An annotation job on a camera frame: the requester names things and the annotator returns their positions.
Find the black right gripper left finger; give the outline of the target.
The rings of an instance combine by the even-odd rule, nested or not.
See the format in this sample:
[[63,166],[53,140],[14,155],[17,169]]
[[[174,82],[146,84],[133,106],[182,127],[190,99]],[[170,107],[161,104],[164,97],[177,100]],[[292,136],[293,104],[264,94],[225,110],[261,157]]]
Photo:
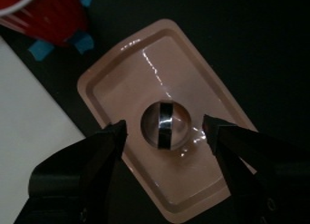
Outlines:
[[38,163],[13,224],[108,224],[109,183],[125,138],[120,121]]

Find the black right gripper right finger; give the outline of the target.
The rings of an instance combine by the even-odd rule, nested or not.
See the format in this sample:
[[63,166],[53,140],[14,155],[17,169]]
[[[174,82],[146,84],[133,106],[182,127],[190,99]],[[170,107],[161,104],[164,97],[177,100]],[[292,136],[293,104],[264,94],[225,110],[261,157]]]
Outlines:
[[239,224],[310,224],[310,151],[209,115],[201,129]]

